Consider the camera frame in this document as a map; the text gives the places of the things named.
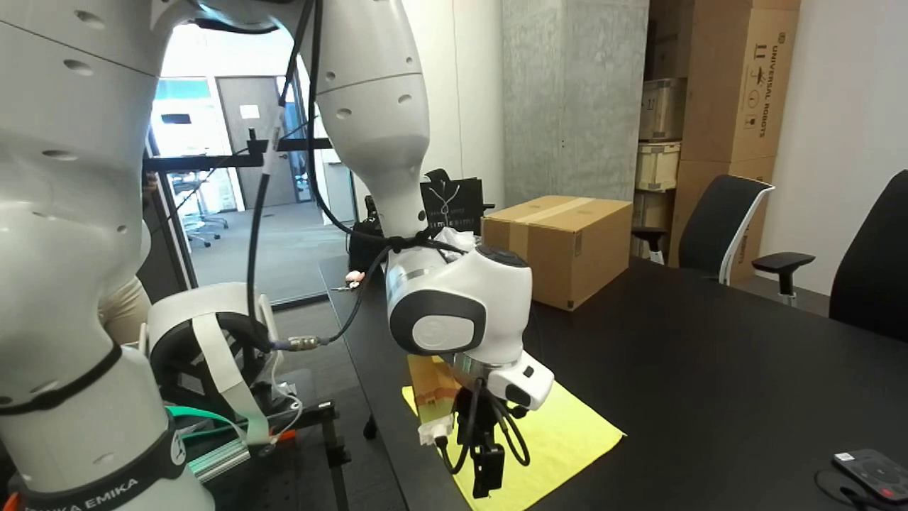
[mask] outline black tabletop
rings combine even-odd
[[[407,509],[463,509],[413,439],[379,292],[346,346]],[[535,307],[525,346],[626,432],[538,509],[840,509],[813,486],[833,451],[908,461],[908,343],[700,276],[642,265],[578,312]]]

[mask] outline chair backrest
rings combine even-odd
[[[908,170],[856,231],[830,285],[829,319],[908,340]]]
[[[684,226],[677,265],[729,285],[741,239],[768,190],[765,181],[711,180]]]
[[[483,180],[434,175],[419,181],[423,211],[430,226],[474,231],[483,226]]]

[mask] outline office chair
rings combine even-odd
[[[749,181],[738,175],[711,180],[681,232],[677,265],[711,276],[717,285],[729,285],[744,232],[768,190],[772,185],[765,181]],[[663,231],[636,226],[633,235],[646,242],[649,260],[663,260]],[[772,253],[754,265],[759,265],[765,273],[776,273],[783,300],[795,300],[791,276],[808,260],[813,260],[813,256]]]
[[[483,212],[490,208],[483,201],[483,180],[447,180],[443,168],[426,172],[419,181],[423,212],[429,226],[474,231],[483,226]]]
[[[884,185],[840,260],[829,319],[908,340],[905,300],[908,170]]]

